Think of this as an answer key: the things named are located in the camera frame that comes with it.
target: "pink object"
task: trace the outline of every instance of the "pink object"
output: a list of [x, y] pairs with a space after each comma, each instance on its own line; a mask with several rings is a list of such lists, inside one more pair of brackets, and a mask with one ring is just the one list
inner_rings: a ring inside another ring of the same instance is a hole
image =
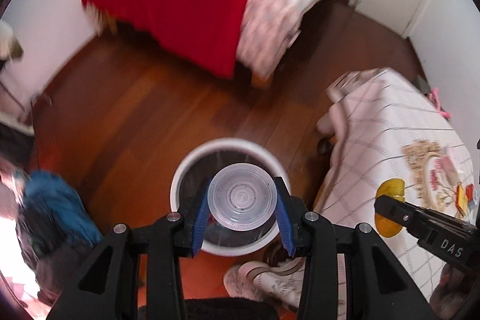
[[431, 93], [428, 94], [429, 101], [435, 106], [436, 110], [440, 115], [442, 115], [445, 119], [449, 120], [452, 116], [448, 112], [444, 112], [440, 105], [440, 99], [438, 98], [438, 88], [432, 88]]

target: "white bucket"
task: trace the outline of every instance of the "white bucket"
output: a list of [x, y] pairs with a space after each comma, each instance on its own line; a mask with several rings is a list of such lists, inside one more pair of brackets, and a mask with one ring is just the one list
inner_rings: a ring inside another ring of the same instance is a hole
[[[258, 144], [255, 144], [251, 141], [243, 140], [243, 139], [236, 139], [236, 138], [224, 138], [224, 139], [216, 139], [207, 141], [206, 143], [202, 144], [195, 148], [192, 152], [190, 152], [180, 163], [178, 166], [175, 175], [173, 176], [172, 186], [170, 188], [170, 207], [172, 211], [177, 211], [179, 208], [179, 189], [183, 177], [186, 172], [201, 158], [217, 151], [236, 151], [245, 153], [247, 155], [252, 156], [259, 162], [265, 165], [267, 170], [271, 172], [273, 176], [281, 176], [283, 181], [285, 182], [285, 186], [289, 193], [290, 190], [290, 182], [287, 176], [287, 172], [280, 164], [278, 159], [274, 157], [269, 151], [265, 148], [261, 147]], [[273, 224], [272, 228], [259, 240], [254, 243], [248, 244], [246, 246], [240, 247], [222, 247], [210, 243], [206, 240], [203, 241], [202, 250], [214, 255], [220, 256], [239, 256], [239, 255], [246, 255], [260, 248], [263, 248], [268, 243], [270, 243], [278, 234], [278, 225], [277, 222]]]

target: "wooden floor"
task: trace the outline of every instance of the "wooden floor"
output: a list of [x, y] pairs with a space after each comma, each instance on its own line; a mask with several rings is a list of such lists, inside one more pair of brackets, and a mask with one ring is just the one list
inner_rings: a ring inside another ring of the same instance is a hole
[[[265, 146], [287, 169], [293, 193], [311, 199], [325, 169], [315, 123], [331, 104], [326, 88], [352, 70], [390, 66], [410, 80], [422, 70], [409, 42], [343, 3], [317, 5], [302, 30], [267, 91], [252, 89], [240, 66], [234, 80], [216, 79], [146, 34], [95, 38], [48, 87], [53, 106], [34, 108], [39, 166], [78, 190], [102, 231], [150, 224], [170, 211], [181, 160], [225, 136]], [[212, 259], [199, 261], [210, 267]], [[195, 291], [192, 281], [187, 297], [222, 289], [233, 259], [218, 262], [211, 286]]]

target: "bed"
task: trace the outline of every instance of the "bed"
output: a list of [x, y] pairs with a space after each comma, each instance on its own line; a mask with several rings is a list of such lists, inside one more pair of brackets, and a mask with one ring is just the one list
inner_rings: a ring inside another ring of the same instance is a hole
[[[282, 56], [301, 33], [302, 17], [320, 1], [247, 0], [236, 60], [251, 70], [254, 87], [268, 87]], [[102, 22], [102, 27], [116, 30], [114, 19], [105, 17]]]

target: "yellow object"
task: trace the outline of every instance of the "yellow object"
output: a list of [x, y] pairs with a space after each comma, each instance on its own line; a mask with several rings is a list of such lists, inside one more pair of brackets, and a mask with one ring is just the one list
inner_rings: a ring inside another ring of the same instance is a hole
[[462, 185], [457, 186], [457, 209], [465, 217], [469, 212], [469, 199]]
[[[382, 195], [395, 198], [400, 202], [405, 202], [405, 182], [399, 178], [389, 179], [383, 182], [377, 190], [375, 198]], [[392, 238], [402, 230], [400, 224], [375, 213], [375, 227], [379, 234], [384, 238]]]

